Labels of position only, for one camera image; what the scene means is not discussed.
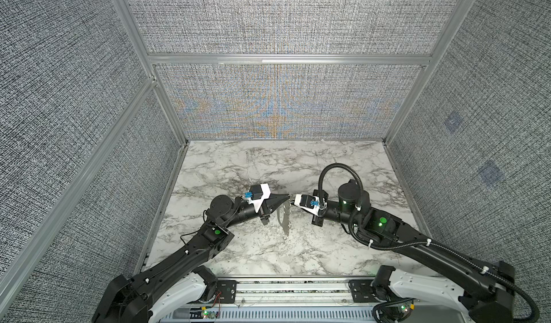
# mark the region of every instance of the blue patch on wall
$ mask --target blue patch on wall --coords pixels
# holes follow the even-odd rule
[[[444,121],[444,126],[448,129],[450,134],[455,133],[459,126],[463,122],[463,118],[459,115],[458,112],[451,112],[450,116]]]
[[[495,165],[491,159],[486,161],[480,168],[478,168],[478,174],[482,178],[482,182],[486,183],[486,186],[490,188],[497,182],[499,182],[503,177],[503,172]]]

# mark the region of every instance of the gray marble vein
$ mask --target gray marble vein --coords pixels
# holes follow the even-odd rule
[[[197,230],[202,212],[217,195],[243,195],[251,184],[269,183],[272,192],[311,194],[321,170],[340,162],[354,168],[371,204],[417,226],[381,142],[367,141],[195,141],[183,162],[148,266],[183,246],[180,235]],[[330,200],[350,175],[332,169],[324,181]],[[394,252],[368,249],[331,221],[322,228],[292,206],[289,234],[276,214],[231,227],[233,241],[206,265],[217,275],[374,275],[382,264],[430,274]]]

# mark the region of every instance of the woven fabric texture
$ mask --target woven fabric texture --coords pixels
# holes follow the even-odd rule
[[[390,150],[435,239],[551,321],[551,0],[477,0]],[[516,299],[517,314],[526,304]]]
[[[132,275],[179,148],[150,93],[2,322],[89,322]]]
[[[417,65],[157,65],[192,139],[382,138]]]
[[[0,0],[0,276],[145,73],[111,0]]]
[[[150,52],[428,54],[458,0],[128,0]]]

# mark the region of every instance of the textured gray panel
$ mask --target textured gray panel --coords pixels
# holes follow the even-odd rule
[[[382,138],[416,65],[157,65],[193,139]]]
[[[144,72],[110,0],[0,0],[0,276]]]
[[[550,20],[551,0],[477,0],[391,144],[434,237],[513,264],[542,322],[551,321]]]
[[[179,147],[149,94],[2,322],[90,321],[109,281],[132,275]]]
[[[128,0],[150,52],[428,54],[457,0]]]

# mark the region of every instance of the white marble surface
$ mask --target white marble surface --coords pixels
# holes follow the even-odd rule
[[[311,194],[321,170],[335,162],[358,172],[375,208],[417,226],[381,142],[195,141],[186,154],[148,266],[183,246],[180,235],[201,226],[202,212],[215,196],[244,195],[251,184],[263,182],[275,193]],[[330,200],[337,201],[338,187],[350,178],[342,169],[328,172],[323,188]],[[288,236],[275,213],[267,226],[259,219],[232,226],[234,239],[206,265],[219,276],[374,275],[381,264],[431,273],[405,256],[362,246],[337,223],[314,226],[311,215],[297,207],[291,206],[289,219]]]

